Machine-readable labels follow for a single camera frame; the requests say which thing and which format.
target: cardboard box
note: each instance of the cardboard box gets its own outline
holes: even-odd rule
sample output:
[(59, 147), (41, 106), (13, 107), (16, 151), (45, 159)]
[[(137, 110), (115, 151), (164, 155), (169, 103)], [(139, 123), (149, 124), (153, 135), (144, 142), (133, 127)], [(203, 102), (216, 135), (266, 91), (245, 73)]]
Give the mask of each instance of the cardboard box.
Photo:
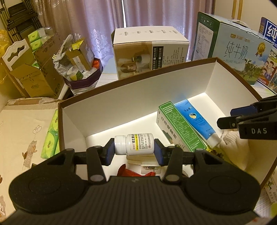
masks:
[(273, 46), (258, 80), (277, 93), (277, 26), (267, 18), (262, 17), (259, 33), (269, 40)]
[[(104, 146), (115, 135), (152, 133), (164, 145), (170, 142), (156, 124), (160, 105), (189, 99), (220, 137), (217, 119), (230, 116), (233, 108), (261, 99), (259, 94), (237, 72), (218, 58), (209, 58), (152, 70), (139, 76), (115, 81), (82, 93), (59, 104), (58, 129), (60, 149), (86, 151), (88, 147)], [(276, 140), (249, 140), (253, 161), (246, 172), (264, 187), (277, 165)], [(116, 175), (127, 163), (126, 156), (115, 155), (106, 178)], [(141, 173), (141, 167), (132, 165)], [(87, 168), (76, 173), (87, 178)], [(191, 176), (192, 170), (186, 170)]]
[(185, 152), (194, 152), (195, 149), (207, 148), (201, 137), (172, 102), (159, 106), (157, 124), (169, 142), (179, 146)]
[(272, 44), (263, 36), (228, 19), (198, 12), (192, 60), (219, 57), (254, 84)]
[(85, 39), (79, 39), (75, 44), (82, 42), (79, 48), (72, 51), (67, 50), (66, 55), (70, 59), (73, 65), (76, 65), (78, 69), (82, 71), (90, 70), (92, 68), (91, 64), (94, 59), (94, 54), (90, 47), (86, 44)]
[(32, 49), (12, 65), (11, 75), (19, 79), (30, 97), (59, 97), (64, 80), (55, 70), (52, 56), (60, 46), (61, 40), (56, 34), (34, 52), (40, 69), (31, 66), (35, 61)]
[(186, 61), (189, 41), (174, 27), (117, 28), (112, 45), (118, 79)]

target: purple curtain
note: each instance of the purple curtain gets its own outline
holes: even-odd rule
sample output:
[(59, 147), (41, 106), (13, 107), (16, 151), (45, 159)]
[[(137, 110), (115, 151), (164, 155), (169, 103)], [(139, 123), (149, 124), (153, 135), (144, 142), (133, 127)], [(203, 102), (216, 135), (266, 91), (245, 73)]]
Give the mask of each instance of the purple curtain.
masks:
[(52, 27), (62, 39), (85, 37), (103, 65), (113, 56), (111, 33), (123, 27), (121, 0), (32, 0), (43, 26)]
[(197, 13), (212, 13), (213, 0), (123, 0), (126, 26), (173, 26), (189, 41), (188, 59), (195, 40)]

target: blue toothpaste tube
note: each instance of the blue toothpaste tube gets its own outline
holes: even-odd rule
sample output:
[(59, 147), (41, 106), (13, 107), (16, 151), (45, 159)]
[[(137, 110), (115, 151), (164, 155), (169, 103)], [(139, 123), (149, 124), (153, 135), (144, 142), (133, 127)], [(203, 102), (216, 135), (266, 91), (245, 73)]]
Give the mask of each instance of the blue toothpaste tube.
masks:
[(211, 125), (201, 116), (201, 114), (186, 99), (175, 104), (178, 111), (185, 117), (190, 125), (197, 130), (200, 136), (206, 140), (207, 144), (214, 148), (220, 142), (220, 138)]

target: white box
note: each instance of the white box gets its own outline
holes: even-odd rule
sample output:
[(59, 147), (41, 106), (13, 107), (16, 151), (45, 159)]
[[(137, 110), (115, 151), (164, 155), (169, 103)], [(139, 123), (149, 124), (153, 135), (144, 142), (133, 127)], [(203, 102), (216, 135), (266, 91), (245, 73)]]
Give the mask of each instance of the white box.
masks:
[[(218, 118), (230, 116), (231, 109), (257, 102), (261, 97), (220, 59), (173, 65), (101, 86), (60, 103), (60, 147), (86, 151), (94, 145), (104, 146), (115, 135), (132, 133), (152, 133), (168, 145), (156, 124), (157, 109), (165, 102), (175, 104), (184, 99), (193, 99), (193, 106), (220, 136)], [(249, 148), (254, 160), (246, 172), (263, 187), (276, 168), (277, 141), (249, 140)], [(111, 165), (103, 167), (107, 179), (116, 175), (124, 163), (125, 156), (115, 155)], [(140, 166), (127, 168), (141, 172)], [(186, 172), (189, 176), (193, 173), (189, 168)], [(78, 166), (77, 174), (87, 179), (86, 166)]]
[(189, 41), (174, 27), (117, 28), (112, 33), (118, 79), (186, 61)]

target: orange item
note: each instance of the orange item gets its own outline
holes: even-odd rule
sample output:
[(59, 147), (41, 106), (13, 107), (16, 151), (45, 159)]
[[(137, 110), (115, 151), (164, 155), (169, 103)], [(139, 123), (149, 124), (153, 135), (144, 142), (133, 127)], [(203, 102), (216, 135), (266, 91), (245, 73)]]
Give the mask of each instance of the orange item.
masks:
[(98, 60), (93, 60), (92, 67), (99, 69), (100, 68), (100, 62)]
[(131, 170), (126, 169), (126, 164), (123, 164), (117, 172), (117, 176), (119, 177), (154, 177), (155, 175), (156, 175), (155, 172), (149, 172), (144, 176), (140, 175), (138, 173), (135, 173)]

